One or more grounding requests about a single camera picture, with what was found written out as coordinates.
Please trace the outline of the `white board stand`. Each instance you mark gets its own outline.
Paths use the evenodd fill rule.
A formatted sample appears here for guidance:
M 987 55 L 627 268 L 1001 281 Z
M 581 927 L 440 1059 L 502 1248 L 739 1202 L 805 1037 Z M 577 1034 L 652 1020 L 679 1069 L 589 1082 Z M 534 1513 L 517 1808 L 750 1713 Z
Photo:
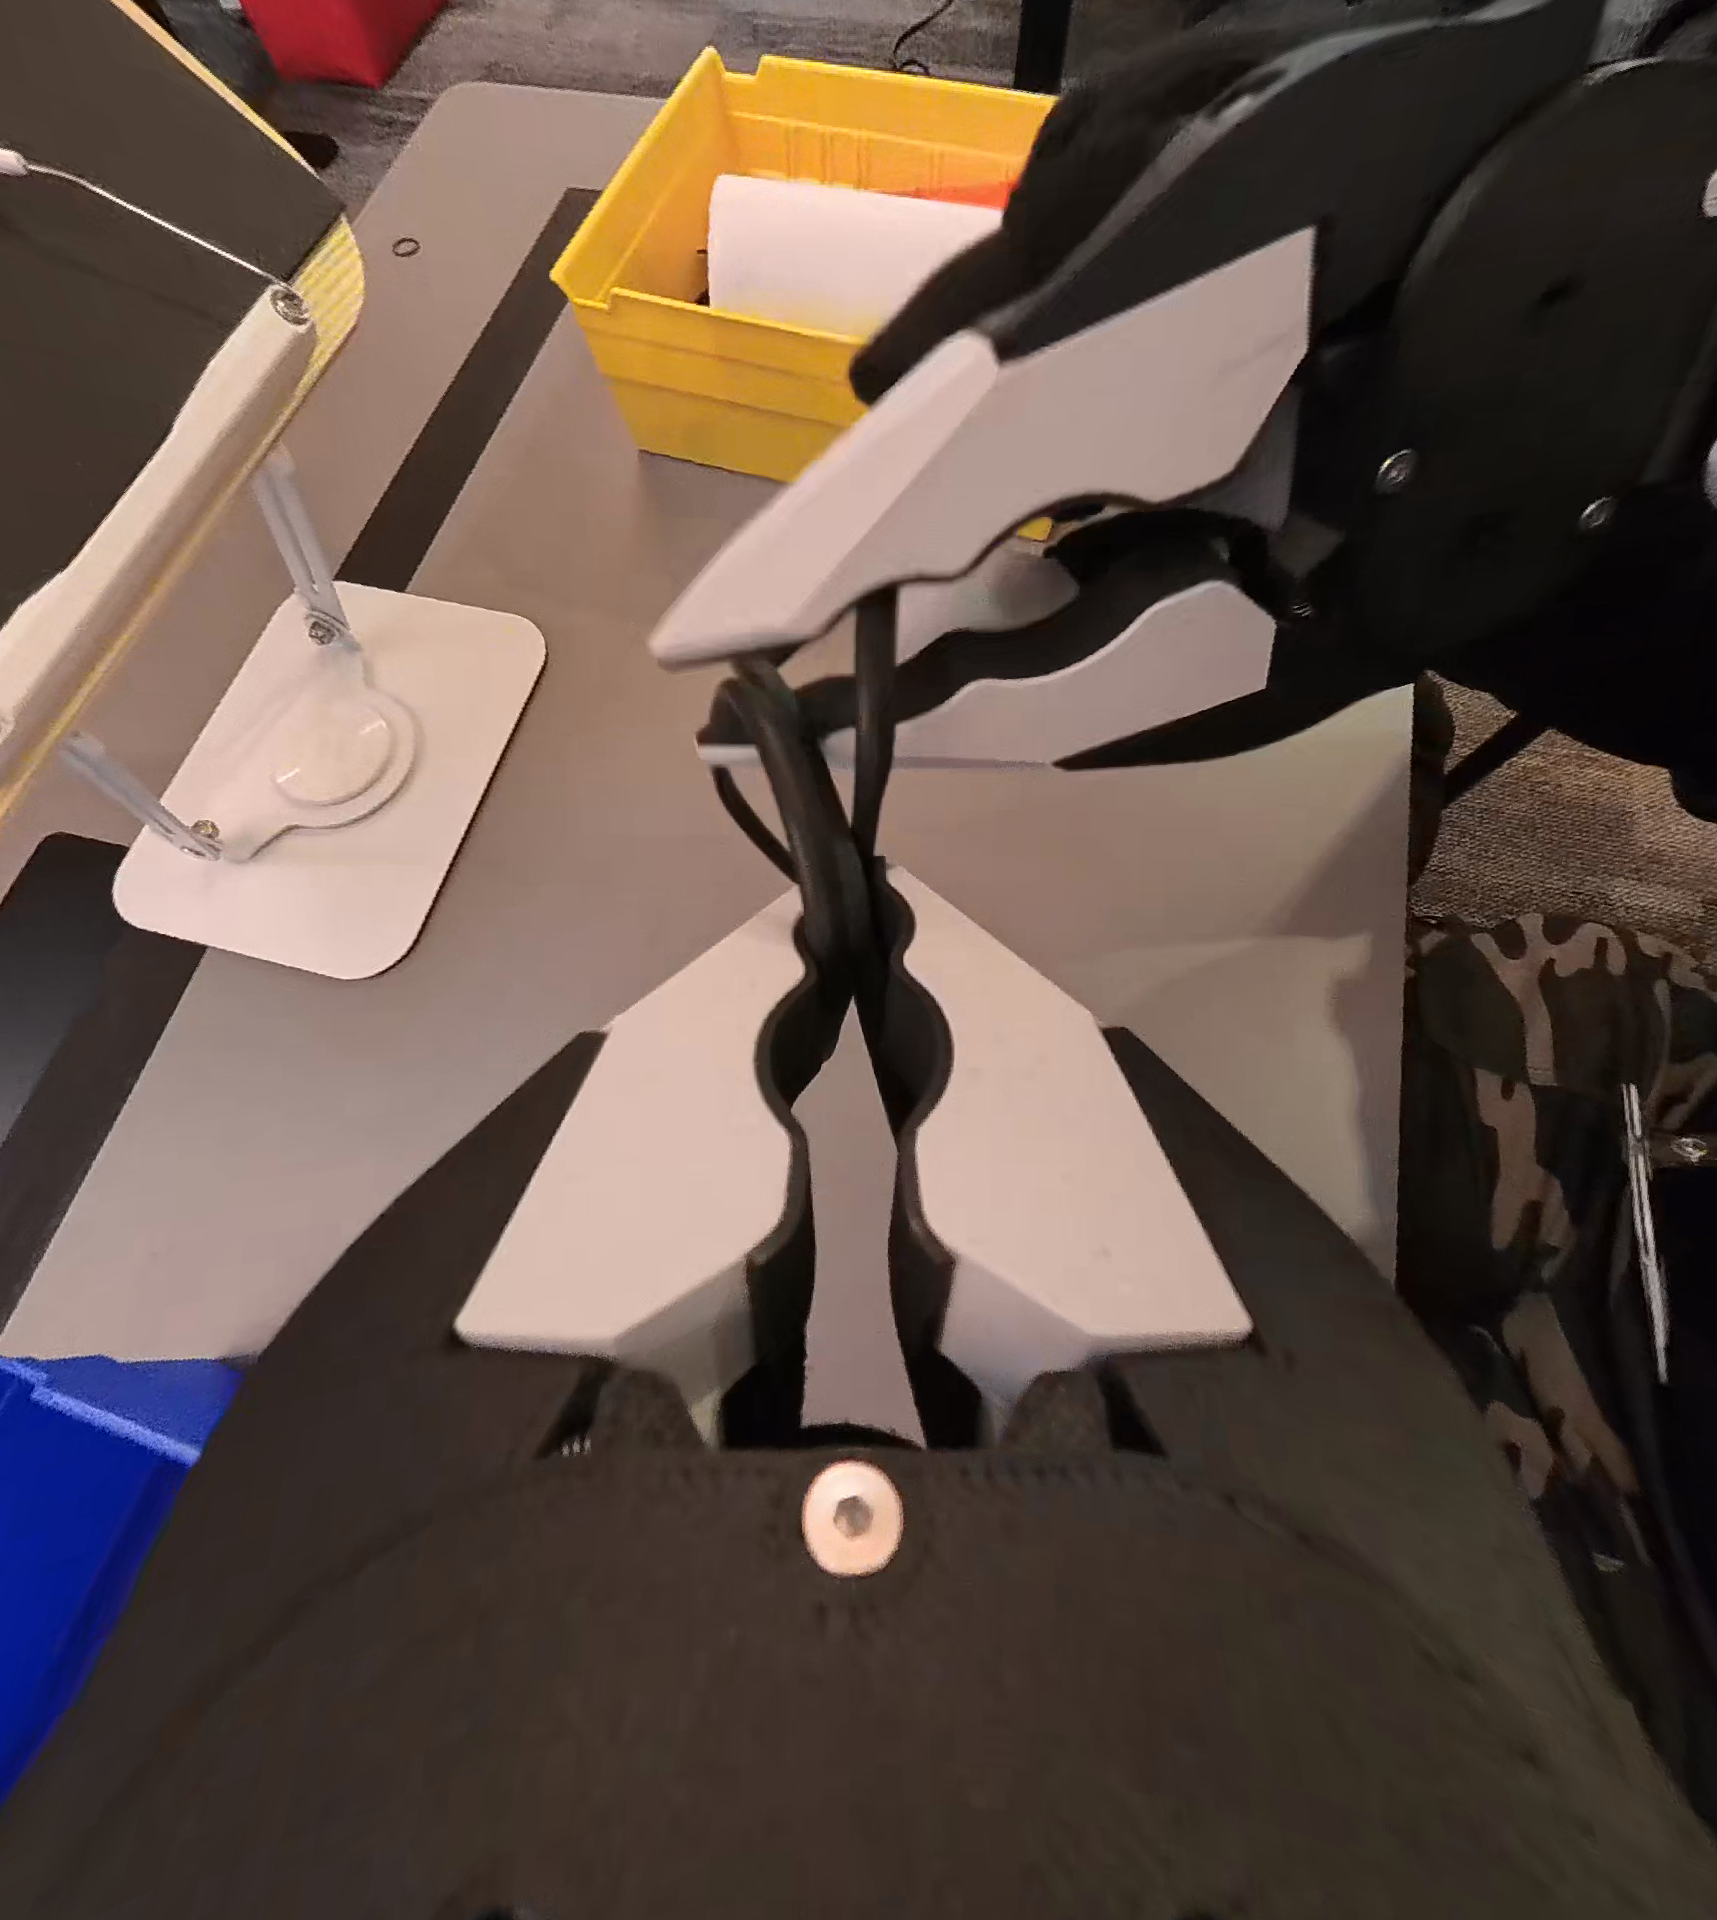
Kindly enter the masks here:
M 341 983 L 416 942 L 546 664 L 525 616 L 339 583 L 279 424 L 317 347 L 271 284 L 76 557 L 0 629 L 0 791 L 35 749 L 140 824 L 115 879 L 142 932 Z M 164 792 L 73 716 L 239 482 L 292 590 Z

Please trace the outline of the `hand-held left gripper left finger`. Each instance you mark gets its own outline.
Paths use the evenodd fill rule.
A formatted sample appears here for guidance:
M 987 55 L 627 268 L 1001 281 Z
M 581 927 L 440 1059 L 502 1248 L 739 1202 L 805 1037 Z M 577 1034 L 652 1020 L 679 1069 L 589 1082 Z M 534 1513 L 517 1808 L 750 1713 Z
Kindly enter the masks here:
M 797 1101 L 836 1041 L 838 978 L 793 887 L 595 1037 L 458 1338 L 659 1374 L 695 1412 L 797 1358 L 815 1261 Z

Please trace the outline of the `yellow plastic bin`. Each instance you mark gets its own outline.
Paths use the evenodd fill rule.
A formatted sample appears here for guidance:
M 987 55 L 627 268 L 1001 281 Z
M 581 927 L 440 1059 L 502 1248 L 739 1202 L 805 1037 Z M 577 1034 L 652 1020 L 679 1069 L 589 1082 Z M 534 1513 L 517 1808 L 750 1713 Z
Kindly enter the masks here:
M 861 414 L 850 365 L 870 341 L 724 314 L 706 299 L 719 176 L 755 169 L 773 123 L 1024 150 L 1055 100 L 883 69 L 704 50 L 566 244 L 552 278 L 643 453 L 793 482 Z

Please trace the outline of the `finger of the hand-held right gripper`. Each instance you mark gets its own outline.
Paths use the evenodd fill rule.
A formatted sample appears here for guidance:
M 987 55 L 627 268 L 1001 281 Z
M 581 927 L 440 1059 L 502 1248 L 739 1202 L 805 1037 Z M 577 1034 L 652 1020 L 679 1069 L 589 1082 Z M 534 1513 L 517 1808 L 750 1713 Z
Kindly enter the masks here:
M 912 767 L 1057 767 L 1263 692 L 1278 619 L 1224 578 L 1024 627 L 958 629 L 899 670 L 896 757 Z
M 1152 509 L 1224 482 L 1303 361 L 1314 276 L 1303 228 L 1024 357 L 955 334 L 737 530 L 652 658 L 805 644 L 883 588 L 964 576 L 1069 503 Z

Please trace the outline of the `person's right hand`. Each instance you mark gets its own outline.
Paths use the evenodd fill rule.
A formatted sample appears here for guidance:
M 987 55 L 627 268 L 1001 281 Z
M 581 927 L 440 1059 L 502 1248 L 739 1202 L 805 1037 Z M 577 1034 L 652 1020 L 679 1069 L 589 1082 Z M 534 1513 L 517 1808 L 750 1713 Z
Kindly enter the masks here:
M 993 233 L 942 262 L 856 353 L 856 401 L 877 405 L 946 338 L 1047 283 L 1142 172 L 1179 94 L 1178 73 L 1148 69 L 1067 93 Z

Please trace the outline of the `blue plastic bin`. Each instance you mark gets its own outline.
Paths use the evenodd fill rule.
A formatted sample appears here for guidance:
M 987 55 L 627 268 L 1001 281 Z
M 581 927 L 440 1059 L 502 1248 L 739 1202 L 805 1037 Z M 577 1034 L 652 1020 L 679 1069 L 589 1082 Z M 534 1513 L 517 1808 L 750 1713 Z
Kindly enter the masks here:
M 74 1701 L 242 1377 L 220 1358 L 0 1357 L 0 1805 Z

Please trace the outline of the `red plastic bin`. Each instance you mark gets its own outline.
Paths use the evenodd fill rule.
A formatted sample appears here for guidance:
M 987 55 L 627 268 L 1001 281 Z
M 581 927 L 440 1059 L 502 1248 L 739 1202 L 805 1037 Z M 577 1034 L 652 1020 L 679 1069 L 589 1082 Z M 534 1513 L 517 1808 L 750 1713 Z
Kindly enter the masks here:
M 388 84 L 448 2 L 242 2 L 284 84 Z

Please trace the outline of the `white roll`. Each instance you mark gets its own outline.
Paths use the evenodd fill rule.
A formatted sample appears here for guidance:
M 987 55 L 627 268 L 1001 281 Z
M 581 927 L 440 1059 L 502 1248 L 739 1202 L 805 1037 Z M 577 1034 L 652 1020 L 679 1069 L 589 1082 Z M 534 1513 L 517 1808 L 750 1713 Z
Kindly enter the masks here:
M 706 217 L 708 306 L 865 341 L 1002 217 L 996 204 L 720 175 Z

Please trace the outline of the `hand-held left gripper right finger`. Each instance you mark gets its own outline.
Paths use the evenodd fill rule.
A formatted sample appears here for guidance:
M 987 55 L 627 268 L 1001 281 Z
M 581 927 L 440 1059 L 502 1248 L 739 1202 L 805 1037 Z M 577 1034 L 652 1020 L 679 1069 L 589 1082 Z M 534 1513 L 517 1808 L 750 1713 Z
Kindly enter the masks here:
M 1006 1411 L 1120 1354 L 1233 1349 L 1254 1316 L 1116 1034 L 908 872 L 883 875 L 889 1236 L 908 1374 Z

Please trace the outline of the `wooden board with black mat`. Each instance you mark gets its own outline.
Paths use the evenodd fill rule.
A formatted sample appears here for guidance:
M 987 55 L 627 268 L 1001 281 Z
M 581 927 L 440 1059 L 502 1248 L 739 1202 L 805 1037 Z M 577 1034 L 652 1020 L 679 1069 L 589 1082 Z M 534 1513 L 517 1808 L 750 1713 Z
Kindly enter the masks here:
M 365 264 L 331 189 L 136 4 L 0 4 L 0 147 L 167 217 L 287 276 L 317 347 L 279 424 L 349 341 Z M 159 450 L 262 284 L 46 180 L 0 180 L 0 629 L 68 564 Z M 116 641 L 80 720 L 246 482 Z M 53 758 L 0 789 L 6 815 Z

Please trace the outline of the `person's camouflage pants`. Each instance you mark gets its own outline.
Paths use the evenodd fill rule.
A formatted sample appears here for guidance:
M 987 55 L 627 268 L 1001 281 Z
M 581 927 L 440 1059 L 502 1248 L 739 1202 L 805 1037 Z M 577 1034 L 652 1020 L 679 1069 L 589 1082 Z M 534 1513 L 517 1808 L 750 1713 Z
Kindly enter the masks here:
M 1405 950 L 1399 1293 L 1717 1838 L 1717 975 L 1564 914 Z

